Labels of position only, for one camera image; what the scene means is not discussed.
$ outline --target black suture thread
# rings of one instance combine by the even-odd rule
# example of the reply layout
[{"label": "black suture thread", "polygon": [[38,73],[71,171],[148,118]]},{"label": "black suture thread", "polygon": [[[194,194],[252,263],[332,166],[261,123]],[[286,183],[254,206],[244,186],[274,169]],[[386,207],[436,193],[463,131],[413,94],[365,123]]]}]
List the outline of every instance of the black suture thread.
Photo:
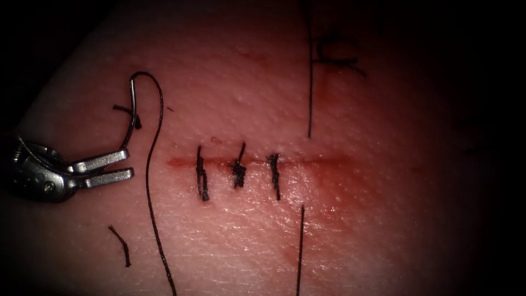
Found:
[{"label": "black suture thread", "polygon": [[377,23],[377,29],[378,34],[383,35],[385,33],[385,0],[378,0],[378,23]]},{"label": "black suture thread", "polygon": [[276,189],[276,199],[281,199],[281,194],[279,193],[279,173],[278,173],[278,154],[272,154],[269,156],[268,162],[270,163],[270,169],[272,170],[272,183],[274,184],[274,189]]},{"label": "black suture thread", "polygon": [[124,239],[117,233],[117,230],[113,228],[113,225],[108,226],[108,228],[113,232],[115,236],[121,241],[122,248],[124,249],[124,257],[126,258],[126,267],[130,267],[132,264],[130,263],[130,250],[128,249],[128,244],[124,241]]},{"label": "black suture thread", "polygon": [[[208,181],[207,173],[204,170],[204,159],[201,157],[201,146],[197,148],[197,162],[196,162],[196,173],[197,173],[197,192],[203,199],[203,201],[210,200],[208,196]],[[201,189],[201,177],[203,178],[203,187]]]},{"label": "black suture thread", "polygon": [[301,1],[301,10],[305,17],[305,24],[307,26],[308,33],[308,65],[309,65],[309,79],[308,79],[308,131],[307,137],[311,137],[312,130],[312,84],[313,84],[313,60],[312,60],[312,28],[311,28],[311,8],[309,0]]},{"label": "black suture thread", "polygon": [[209,201],[207,173],[203,170],[203,201]]},{"label": "black suture thread", "polygon": [[201,196],[201,174],[203,170],[204,159],[201,157],[201,146],[197,147],[197,162],[196,162],[196,173],[197,173],[197,192]]},{"label": "black suture thread", "polygon": [[318,41],[318,45],[316,46],[318,59],[314,59],[312,60],[312,62],[347,67],[351,70],[360,73],[363,77],[367,76],[364,71],[354,66],[354,64],[358,62],[357,58],[332,59],[325,56],[325,52],[323,51],[324,45],[336,42],[346,42],[349,44],[358,45],[358,42],[356,40],[340,36],[340,34],[335,28],[331,30],[331,33],[329,35],[322,35],[320,37],[317,37],[316,40]]},{"label": "black suture thread", "polygon": [[247,168],[241,165],[241,157],[245,152],[245,142],[241,146],[241,152],[239,157],[236,160],[233,160],[233,163],[229,163],[228,166],[232,169],[232,174],[234,175],[234,188],[243,187],[245,183],[245,172]]},{"label": "black suture thread", "polygon": [[305,225],[305,206],[301,205],[301,222],[300,222],[300,251],[298,257],[298,278],[296,279],[296,296],[300,295],[301,280],[301,261],[303,258],[303,229]]},{"label": "black suture thread", "polygon": [[161,125],[163,124],[163,110],[164,110],[163,92],[161,90],[161,86],[159,85],[159,82],[157,82],[157,80],[155,79],[153,75],[151,75],[148,72],[136,72],[130,78],[130,92],[132,94],[135,93],[135,89],[133,87],[134,79],[139,75],[147,76],[151,78],[153,82],[155,82],[155,85],[157,89],[159,90],[159,98],[161,99],[161,110],[159,112],[159,125],[157,127],[157,131],[155,132],[155,136],[153,137],[152,146],[150,147],[148,158],[146,160],[146,197],[148,199],[148,208],[150,209],[150,217],[152,220],[153,232],[155,234],[155,240],[157,241],[157,247],[159,248],[159,254],[161,255],[161,260],[163,262],[164,269],[166,271],[166,277],[168,278],[168,283],[170,284],[172,295],[177,296],[177,291],[175,290],[174,280],[171,277],[170,267],[168,266],[168,262],[166,261],[166,257],[164,256],[163,246],[161,244],[161,238],[159,237],[159,231],[157,230],[157,224],[155,223],[155,215],[153,214],[152,198],[150,196],[150,161],[152,159],[152,154],[153,154],[153,149],[155,148],[155,143],[157,142],[157,138],[159,137],[159,134],[161,133]]},{"label": "black suture thread", "polygon": [[[130,109],[126,108],[126,107],[119,106],[119,105],[114,105],[113,109],[114,110],[119,110],[119,111],[124,111],[124,112],[130,114],[130,116],[133,116],[132,111]],[[137,119],[135,120],[135,129],[141,129],[141,128],[142,128],[141,118],[139,118],[139,115],[137,114]]]},{"label": "black suture thread", "polygon": [[475,147],[472,147],[472,148],[469,148],[469,149],[465,149],[462,152],[462,154],[464,156],[473,156],[473,155],[476,155],[476,154],[493,151],[494,149],[495,149],[495,143],[490,141],[490,142],[487,142],[487,143],[482,144],[482,145],[478,145],[478,146],[475,146]]}]

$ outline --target skin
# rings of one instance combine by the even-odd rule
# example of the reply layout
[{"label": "skin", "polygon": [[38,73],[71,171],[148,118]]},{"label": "skin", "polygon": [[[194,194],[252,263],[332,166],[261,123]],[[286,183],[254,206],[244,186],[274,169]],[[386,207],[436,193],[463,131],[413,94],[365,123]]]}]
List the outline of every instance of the skin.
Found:
[{"label": "skin", "polygon": [[[487,155],[462,153],[481,136],[454,124],[471,115],[470,86],[450,84],[440,58],[457,63],[452,78],[467,75],[463,57],[425,38],[417,46],[410,15],[390,14],[389,34],[379,35],[370,8],[313,7],[315,37],[336,27],[360,42],[326,55],[357,56],[367,77],[314,66],[310,139],[308,39],[296,2],[122,4],[57,71],[18,132],[67,160],[113,151],[129,116],[112,106],[129,106],[129,77],[148,71],[165,105],[150,191],[179,295],[295,294],[302,204],[301,295],[458,293],[483,240],[488,188],[478,184],[493,178]],[[63,294],[171,294],[145,189],[159,98],[147,78],[136,85],[142,129],[131,158],[112,167],[131,166],[134,178],[61,204],[2,199],[3,225],[17,225],[3,227],[3,247],[27,283]],[[242,142],[245,187],[234,189],[227,164]],[[208,202],[197,193],[199,145]],[[129,268],[110,224],[128,243]]]}]

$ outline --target pink skin surface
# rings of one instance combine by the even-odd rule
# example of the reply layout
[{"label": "pink skin surface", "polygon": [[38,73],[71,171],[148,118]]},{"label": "pink skin surface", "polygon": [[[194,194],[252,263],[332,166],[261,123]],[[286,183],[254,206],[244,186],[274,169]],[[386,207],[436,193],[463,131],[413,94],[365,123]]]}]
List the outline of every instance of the pink skin surface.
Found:
[{"label": "pink skin surface", "polygon": [[[381,37],[367,13],[314,3],[313,35],[336,27],[356,38],[359,46],[326,52],[357,56],[367,77],[314,66],[309,139],[299,6],[244,3],[118,7],[41,92],[20,133],[68,160],[113,151],[129,116],[112,106],[129,106],[129,77],[148,71],[165,106],[150,191],[178,295],[294,295],[302,204],[300,295],[455,293],[479,239],[474,184],[488,175],[462,156],[477,139],[453,128],[463,111],[437,78],[443,68],[413,35],[397,33],[403,25],[391,20]],[[2,239],[29,282],[65,294],[171,294],[145,188],[159,98],[145,77],[136,87],[143,128],[131,158],[115,166],[133,166],[134,178],[61,204],[2,199],[6,225],[17,225]],[[234,189],[227,164],[242,142],[245,187]],[[197,193],[199,145],[208,202]],[[272,153],[280,154],[280,201]],[[130,268],[110,224],[129,246]]]}]

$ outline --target cut suture end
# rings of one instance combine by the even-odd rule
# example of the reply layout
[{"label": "cut suture end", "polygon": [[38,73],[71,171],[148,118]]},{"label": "cut suture end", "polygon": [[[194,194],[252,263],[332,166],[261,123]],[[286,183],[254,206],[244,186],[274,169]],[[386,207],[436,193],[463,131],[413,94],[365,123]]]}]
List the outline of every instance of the cut suture end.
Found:
[{"label": "cut suture end", "polygon": [[[203,199],[203,201],[210,200],[208,196],[208,181],[207,173],[203,167],[204,159],[201,157],[201,146],[197,148],[197,162],[196,162],[196,173],[197,173],[197,192]],[[201,178],[203,178],[203,187],[201,188]]]},{"label": "cut suture end", "polygon": [[277,153],[269,156],[268,162],[270,163],[270,169],[272,170],[272,183],[274,184],[274,189],[276,189],[276,199],[281,199],[281,194],[279,193],[279,173],[278,173],[278,157]]},{"label": "cut suture end", "polygon": [[113,225],[108,226],[108,229],[113,232],[115,236],[119,239],[119,241],[122,243],[122,248],[124,249],[124,257],[126,259],[126,267],[130,267],[132,264],[130,263],[130,251],[128,249],[128,244],[124,241],[124,239],[117,233],[115,228],[113,228]]},{"label": "cut suture end", "polygon": [[241,165],[241,158],[245,152],[245,142],[241,146],[241,152],[236,160],[228,164],[228,167],[232,169],[232,175],[234,175],[234,188],[243,187],[245,183],[245,172],[247,168]]}]

